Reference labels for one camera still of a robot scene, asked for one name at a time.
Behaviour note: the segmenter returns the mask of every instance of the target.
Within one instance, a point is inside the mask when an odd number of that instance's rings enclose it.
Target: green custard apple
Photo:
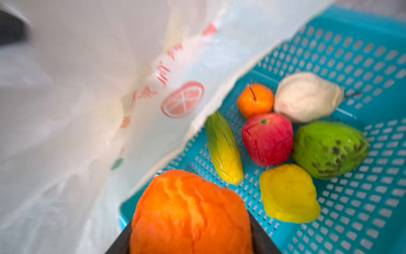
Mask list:
[[[358,167],[369,152],[363,133],[338,122],[314,122],[299,128],[293,159],[312,177],[332,179]]]

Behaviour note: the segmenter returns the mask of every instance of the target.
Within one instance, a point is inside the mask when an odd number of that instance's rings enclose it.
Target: yellow fruit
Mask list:
[[[265,171],[259,178],[262,202],[269,217],[285,222],[308,223],[321,207],[309,173],[294,164]]]
[[[244,173],[233,131],[219,111],[209,116],[205,126],[214,168],[221,179],[237,185],[244,178]]]

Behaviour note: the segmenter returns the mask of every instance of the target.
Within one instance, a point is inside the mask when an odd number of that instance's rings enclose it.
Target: orange stem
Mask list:
[[[251,93],[253,93],[253,95],[254,95],[254,101],[257,101],[257,97],[255,96],[255,93],[254,93],[253,89],[251,88],[251,85],[248,84],[247,86],[251,90]]]

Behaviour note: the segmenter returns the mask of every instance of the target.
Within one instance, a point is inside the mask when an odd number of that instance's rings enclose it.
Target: yellow lemon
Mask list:
[[[294,164],[265,171],[259,178],[265,212],[285,222],[308,223],[317,219],[321,207],[309,173]]]

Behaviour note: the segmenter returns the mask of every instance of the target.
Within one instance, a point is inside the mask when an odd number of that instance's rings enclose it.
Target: red apple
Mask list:
[[[242,129],[242,139],[257,165],[276,165],[292,153],[292,123],[280,114],[256,115]]]

